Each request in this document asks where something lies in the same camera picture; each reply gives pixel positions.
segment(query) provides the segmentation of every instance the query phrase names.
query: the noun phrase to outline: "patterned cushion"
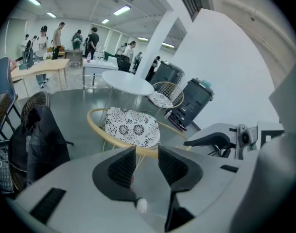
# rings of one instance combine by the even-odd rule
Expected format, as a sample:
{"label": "patterned cushion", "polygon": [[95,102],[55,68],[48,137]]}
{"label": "patterned cushion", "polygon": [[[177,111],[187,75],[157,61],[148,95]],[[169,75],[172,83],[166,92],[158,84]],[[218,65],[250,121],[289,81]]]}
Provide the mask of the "patterned cushion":
{"label": "patterned cushion", "polygon": [[173,103],[163,94],[155,91],[149,96],[149,100],[159,108],[171,108]]}
{"label": "patterned cushion", "polygon": [[143,148],[154,146],[160,138],[154,117],[115,107],[107,111],[105,131],[117,139]]}

